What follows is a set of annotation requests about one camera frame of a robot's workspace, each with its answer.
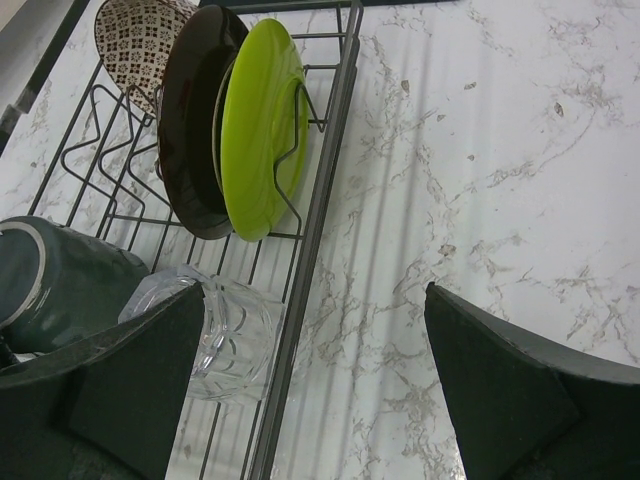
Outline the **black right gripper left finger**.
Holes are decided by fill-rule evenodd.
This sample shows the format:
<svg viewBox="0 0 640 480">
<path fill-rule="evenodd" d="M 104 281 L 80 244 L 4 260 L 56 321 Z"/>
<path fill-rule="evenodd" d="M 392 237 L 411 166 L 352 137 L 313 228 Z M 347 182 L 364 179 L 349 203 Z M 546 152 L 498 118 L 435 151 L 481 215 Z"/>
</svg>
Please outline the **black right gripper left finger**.
<svg viewBox="0 0 640 480">
<path fill-rule="evenodd" d="M 203 320 L 203 291 L 193 285 L 2 369 L 2 478 L 164 478 Z"/>
</svg>

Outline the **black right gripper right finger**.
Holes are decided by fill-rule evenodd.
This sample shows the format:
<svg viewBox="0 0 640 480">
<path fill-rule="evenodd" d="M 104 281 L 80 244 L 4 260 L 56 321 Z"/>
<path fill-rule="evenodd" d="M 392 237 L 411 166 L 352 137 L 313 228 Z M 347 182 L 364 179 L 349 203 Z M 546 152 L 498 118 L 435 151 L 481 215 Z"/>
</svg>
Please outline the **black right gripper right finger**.
<svg viewBox="0 0 640 480">
<path fill-rule="evenodd" d="M 469 479 L 636 479 L 639 370 L 429 283 L 425 324 Z"/>
</svg>

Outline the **dark green mug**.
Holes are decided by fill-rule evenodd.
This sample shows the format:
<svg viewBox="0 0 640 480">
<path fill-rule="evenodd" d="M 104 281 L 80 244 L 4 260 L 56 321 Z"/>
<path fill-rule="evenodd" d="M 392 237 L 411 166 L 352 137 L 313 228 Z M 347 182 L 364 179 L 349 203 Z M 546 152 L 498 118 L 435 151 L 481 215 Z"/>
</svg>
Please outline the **dark green mug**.
<svg viewBox="0 0 640 480">
<path fill-rule="evenodd" d="M 149 269 L 135 254 L 38 216 L 1 222 L 1 336 L 48 354 L 118 324 Z"/>
</svg>

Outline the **clear glass tumbler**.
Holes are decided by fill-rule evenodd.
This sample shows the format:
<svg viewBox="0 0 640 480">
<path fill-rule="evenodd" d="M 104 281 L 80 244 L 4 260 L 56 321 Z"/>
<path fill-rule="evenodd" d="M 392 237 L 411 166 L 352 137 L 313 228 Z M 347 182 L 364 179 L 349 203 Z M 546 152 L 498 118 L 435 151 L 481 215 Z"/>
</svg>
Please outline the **clear glass tumbler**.
<svg viewBox="0 0 640 480">
<path fill-rule="evenodd" d="M 204 323 L 187 395 L 237 404 L 262 400 L 285 310 L 275 296 L 182 264 L 145 277 L 118 321 L 135 318 L 195 283 L 203 290 Z"/>
</svg>

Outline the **dark wire dish rack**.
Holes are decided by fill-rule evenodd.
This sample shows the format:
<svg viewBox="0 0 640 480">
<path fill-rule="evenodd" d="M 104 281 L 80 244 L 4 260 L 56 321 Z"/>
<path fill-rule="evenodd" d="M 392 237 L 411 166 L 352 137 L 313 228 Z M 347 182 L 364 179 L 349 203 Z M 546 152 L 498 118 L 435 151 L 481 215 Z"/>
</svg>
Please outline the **dark wire dish rack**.
<svg viewBox="0 0 640 480">
<path fill-rule="evenodd" d="M 46 119 L 56 149 L 39 185 L 28 189 L 28 212 L 98 237 L 141 257 L 151 270 L 188 263 L 271 294 L 285 304 L 277 343 L 289 359 L 299 329 L 324 227 L 347 123 L 364 14 L 359 1 L 251 5 L 236 12 L 247 24 L 274 18 L 290 32 L 311 105 L 307 158 L 280 223 L 262 240 L 236 235 L 196 238 L 171 209 L 160 179 L 156 122 L 132 105 L 108 77 L 94 44 L 95 1 L 67 1 L 47 64 L 54 91 Z"/>
</svg>

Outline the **lime green plate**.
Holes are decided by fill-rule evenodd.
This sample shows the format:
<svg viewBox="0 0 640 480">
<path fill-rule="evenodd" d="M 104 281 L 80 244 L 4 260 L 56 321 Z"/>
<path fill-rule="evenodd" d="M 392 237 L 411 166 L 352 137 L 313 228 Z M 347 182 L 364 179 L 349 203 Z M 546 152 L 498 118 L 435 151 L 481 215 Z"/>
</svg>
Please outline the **lime green plate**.
<svg viewBox="0 0 640 480">
<path fill-rule="evenodd" d="M 248 242 L 277 225 L 299 184 L 309 119 L 304 81 L 286 28 L 272 18 L 256 23 L 231 71 L 220 140 L 227 212 L 236 234 Z"/>
</svg>

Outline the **red floral plate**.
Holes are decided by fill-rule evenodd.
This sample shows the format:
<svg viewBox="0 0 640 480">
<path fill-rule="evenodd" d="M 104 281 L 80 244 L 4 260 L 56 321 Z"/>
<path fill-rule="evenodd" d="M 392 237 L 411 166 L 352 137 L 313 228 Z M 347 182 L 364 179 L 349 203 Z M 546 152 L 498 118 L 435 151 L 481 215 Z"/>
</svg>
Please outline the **red floral plate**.
<svg viewBox="0 0 640 480">
<path fill-rule="evenodd" d="M 232 231 L 215 176 L 214 107 L 247 34 L 229 9 L 198 9 L 178 34 L 162 79 L 157 136 L 163 183 L 181 224 L 204 240 Z"/>
</svg>

